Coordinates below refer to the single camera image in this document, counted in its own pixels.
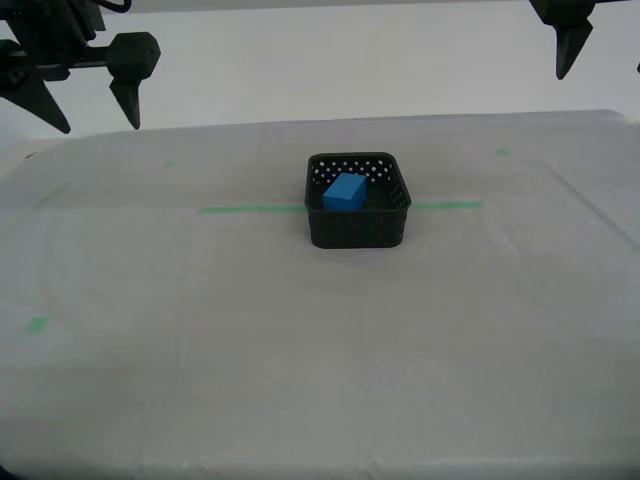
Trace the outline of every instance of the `mesh basket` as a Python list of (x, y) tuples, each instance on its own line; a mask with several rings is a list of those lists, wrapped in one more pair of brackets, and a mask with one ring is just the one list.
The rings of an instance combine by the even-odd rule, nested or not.
[[(367, 177), (362, 210), (325, 211), (322, 196), (341, 173)], [(388, 248), (402, 242), (411, 197), (388, 153), (326, 153), (309, 159), (305, 205), (320, 248)]]

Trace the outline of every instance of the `green tape mark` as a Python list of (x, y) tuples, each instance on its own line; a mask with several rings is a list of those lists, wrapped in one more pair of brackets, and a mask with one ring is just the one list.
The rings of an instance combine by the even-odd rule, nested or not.
[(414, 203), (411, 208), (415, 210), (469, 210), (483, 206), (482, 202), (440, 202)]
[(243, 205), (238, 207), (208, 207), (198, 213), (290, 213), (306, 212), (304, 205)]
[[(482, 202), (438, 202), (414, 203), (414, 210), (468, 210), (482, 208)], [(236, 207), (207, 207), (198, 213), (301, 213), (306, 212), (304, 205), (240, 205)]]
[(48, 324), (49, 319), (47, 317), (33, 317), (29, 325), (25, 327), (24, 333), (27, 335), (36, 335), (47, 328)]

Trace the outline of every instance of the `blue block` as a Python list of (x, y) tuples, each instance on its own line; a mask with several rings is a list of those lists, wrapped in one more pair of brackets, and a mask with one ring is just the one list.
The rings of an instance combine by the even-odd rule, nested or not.
[(367, 177), (341, 173), (324, 192), (325, 210), (360, 210), (367, 199)]

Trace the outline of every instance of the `green line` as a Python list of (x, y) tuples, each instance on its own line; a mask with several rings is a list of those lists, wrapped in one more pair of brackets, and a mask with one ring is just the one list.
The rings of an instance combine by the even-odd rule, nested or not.
[(33, 317), (29, 325), (27, 325), (24, 329), (24, 333), (27, 335), (35, 335), (36, 333), (40, 333), (45, 328), (47, 328), (47, 324), (49, 323), (49, 319), (47, 317)]
[[(482, 208), (482, 202), (433, 202), (414, 203), (413, 210), (471, 210)], [(235, 207), (207, 207), (198, 213), (299, 213), (305, 212), (304, 205), (239, 205)]]
[(198, 210), (198, 213), (287, 213), (305, 212), (304, 205), (242, 205), (238, 207), (208, 207)]
[(470, 210), (482, 207), (482, 202), (414, 203), (411, 206), (415, 210)]

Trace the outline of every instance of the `white wall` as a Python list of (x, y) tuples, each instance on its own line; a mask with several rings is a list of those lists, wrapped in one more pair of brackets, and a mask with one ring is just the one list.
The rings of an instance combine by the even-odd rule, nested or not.
[[(572, 71), (528, 2), (109, 15), (163, 54), (143, 128), (420, 114), (613, 109), (640, 119), (640, 2), (598, 5)], [(105, 71), (49, 84), (72, 134), (127, 130)], [(3, 102), (0, 132), (59, 134)]]
[(337, 5), (400, 5), (410, 3), (481, 2), (482, 0), (135, 0), (132, 12), (189, 12), (250, 8), (332, 7)]

